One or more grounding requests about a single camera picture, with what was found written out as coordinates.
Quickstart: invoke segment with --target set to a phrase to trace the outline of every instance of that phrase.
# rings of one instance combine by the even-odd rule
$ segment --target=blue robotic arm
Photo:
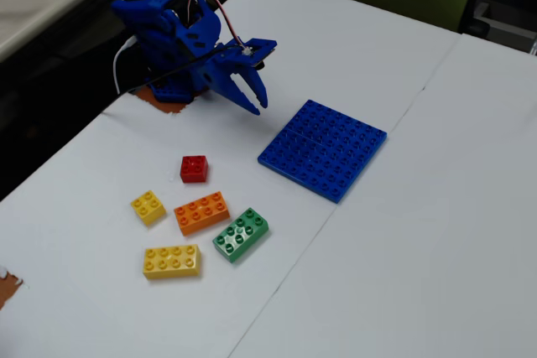
[[[133,31],[155,76],[166,75],[151,86],[163,102],[191,102],[196,93],[212,89],[247,111],[258,108],[238,89],[231,74],[239,74],[266,108],[267,92],[258,69],[274,51],[276,41],[250,39],[242,47],[235,39],[216,44],[221,24],[206,0],[191,7],[192,25],[186,21],[188,0],[117,0],[114,12]],[[167,73],[187,65],[177,73]]]

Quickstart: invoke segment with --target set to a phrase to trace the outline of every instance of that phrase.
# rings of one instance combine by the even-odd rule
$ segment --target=white cable
[[[114,83],[116,83],[116,91],[119,95],[119,84],[117,83],[117,72],[116,72],[116,64],[117,64],[117,58],[119,58],[119,55],[125,50],[129,49],[131,46],[136,44],[138,40],[136,39],[136,36],[133,35],[131,38],[127,39],[125,41],[125,44],[119,49],[119,51],[116,53],[116,56],[114,56],[114,62],[113,62],[113,72],[114,72]]]

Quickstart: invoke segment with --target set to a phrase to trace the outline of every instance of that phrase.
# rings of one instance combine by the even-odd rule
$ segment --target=green lego brick
[[[248,209],[213,239],[212,243],[227,260],[233,263],[268,230],[267,221],[253,209]]]

